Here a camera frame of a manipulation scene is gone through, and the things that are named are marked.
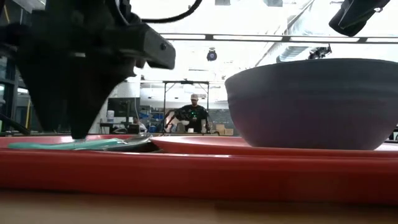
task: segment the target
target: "person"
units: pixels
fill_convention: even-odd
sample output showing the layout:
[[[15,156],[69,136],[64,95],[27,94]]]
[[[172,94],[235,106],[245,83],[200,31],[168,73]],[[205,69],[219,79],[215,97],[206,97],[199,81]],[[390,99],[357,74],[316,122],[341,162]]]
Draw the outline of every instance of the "person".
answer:
[[[144,124],[142,124],[139,120],[138,120],[138,118],[136,118],[136,117],[134,117],[133,119],[132,119],[132,123],[133,124],[139,124],[139,131],[140,132],[147,132],[147,128],[145,127],[145,125]]]
[[[181,110],[184,110],[188,113],[189,124],[185,126],[185,131],[193,128],[193,131],[196,133],[201,133],[202,125],[201,121],[204,119],[206,121],[206,130],[209,131],[209,125],[207,120],[207,111],[204,107],[198,105],[198,95],[191,95],[191,104],[185,105],[181,107]]]

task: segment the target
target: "wooden table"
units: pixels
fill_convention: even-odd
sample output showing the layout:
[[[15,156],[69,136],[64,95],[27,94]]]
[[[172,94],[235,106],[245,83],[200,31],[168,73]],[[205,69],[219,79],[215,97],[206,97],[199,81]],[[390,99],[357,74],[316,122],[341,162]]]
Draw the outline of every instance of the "wooden table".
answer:
[[[398,223],[396,207],[0,191],[1,224]]]

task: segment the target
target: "baseball cap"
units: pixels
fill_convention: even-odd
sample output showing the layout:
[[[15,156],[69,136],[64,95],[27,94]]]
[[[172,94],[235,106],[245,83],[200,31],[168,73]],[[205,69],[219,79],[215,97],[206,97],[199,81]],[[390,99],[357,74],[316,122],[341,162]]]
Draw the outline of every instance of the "baseball cap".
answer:
[[[192,94],[191,95],[191,100],[198,100],[198,95]]]

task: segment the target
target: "security camera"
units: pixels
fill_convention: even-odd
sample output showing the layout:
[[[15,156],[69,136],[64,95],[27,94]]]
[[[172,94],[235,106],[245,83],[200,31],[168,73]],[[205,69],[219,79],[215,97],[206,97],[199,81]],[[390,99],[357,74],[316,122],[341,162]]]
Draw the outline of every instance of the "security camera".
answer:
[[[217,53],[215,49],[210,49],[207,53],[207,61],[212,62],[217,60]]]

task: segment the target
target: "black t-shirt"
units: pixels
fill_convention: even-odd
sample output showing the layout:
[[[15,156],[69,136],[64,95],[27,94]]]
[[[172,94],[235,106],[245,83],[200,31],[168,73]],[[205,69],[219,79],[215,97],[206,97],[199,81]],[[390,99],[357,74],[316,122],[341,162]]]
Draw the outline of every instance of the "black t-shirt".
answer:
[[[189,124],[186,125],[185,130],[188,131],[188,128],[193,128],[193,131],[196,133],[201,132],[201,121],[206,120],[207,124],[207,112],[206,109],[202,106],[192,106],[185,105],[181,107],[181,110],[184,110],[188,114]]]

